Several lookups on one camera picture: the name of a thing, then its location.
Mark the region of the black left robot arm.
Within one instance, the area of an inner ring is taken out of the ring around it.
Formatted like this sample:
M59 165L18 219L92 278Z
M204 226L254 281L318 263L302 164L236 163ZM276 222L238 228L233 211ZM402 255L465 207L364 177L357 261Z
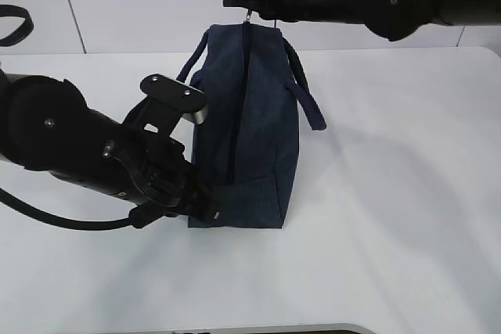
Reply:
M76 221L2 192L1 201L42 223L76 231L144 228L162 217L210 223L220 211L211 190L172 138L180 120L204 121L207 97L159 74L140 84L143 100L116 122L90 108L68 80L1 75L1 158L132 204L115 221Z

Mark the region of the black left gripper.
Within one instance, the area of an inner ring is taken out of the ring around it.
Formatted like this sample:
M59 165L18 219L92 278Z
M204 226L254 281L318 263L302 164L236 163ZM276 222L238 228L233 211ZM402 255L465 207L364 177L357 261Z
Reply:
M141 163L128 158L128 173L145 198L129 212L134 228L144 228L163 217L186 216L211 224L222 209L211 190L184 157L184 146L170 138L150 144Z

